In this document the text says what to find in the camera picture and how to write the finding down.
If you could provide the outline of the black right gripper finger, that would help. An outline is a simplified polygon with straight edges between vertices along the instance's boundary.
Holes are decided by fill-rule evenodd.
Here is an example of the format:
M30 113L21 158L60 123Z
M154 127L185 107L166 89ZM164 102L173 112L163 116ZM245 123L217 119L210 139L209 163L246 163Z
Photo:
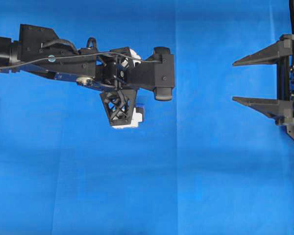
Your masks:
M278 59L292 55L292 40L286 39L252 54L233 63L233 66L247 65L272 65L276 64Z
M276 125L293 125L293 103L291 101L238 96L234 96L232 100L274 119Z

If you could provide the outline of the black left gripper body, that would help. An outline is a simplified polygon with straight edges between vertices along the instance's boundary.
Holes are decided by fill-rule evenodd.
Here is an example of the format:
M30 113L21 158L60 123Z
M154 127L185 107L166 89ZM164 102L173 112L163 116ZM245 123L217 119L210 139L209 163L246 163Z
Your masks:
M132 124L137 91L141 88L153 92L155 63L161 62L153 54L139 63L117 54L116 59L102 67L100 98L110 126L125 127Z

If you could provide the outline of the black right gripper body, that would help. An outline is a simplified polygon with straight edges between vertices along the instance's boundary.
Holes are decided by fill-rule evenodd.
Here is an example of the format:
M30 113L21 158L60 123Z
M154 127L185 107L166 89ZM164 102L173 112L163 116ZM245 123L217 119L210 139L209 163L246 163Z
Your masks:
M277 98L281 113L276 125L294 125L294 34L285 34L277 44Z

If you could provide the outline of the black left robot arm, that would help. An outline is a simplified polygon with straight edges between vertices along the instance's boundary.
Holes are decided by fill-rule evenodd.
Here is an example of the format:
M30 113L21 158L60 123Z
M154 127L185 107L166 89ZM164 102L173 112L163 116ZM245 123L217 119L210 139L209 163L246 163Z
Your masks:
M17 41L0 37L0 73L19 71L99 91L114 128L132 124L139 89L170 101L175 86L174 56L167 47L155 47L149 58L141 59L128 47L100 52L91 37L78 49L53 29L28 24L20 26Z

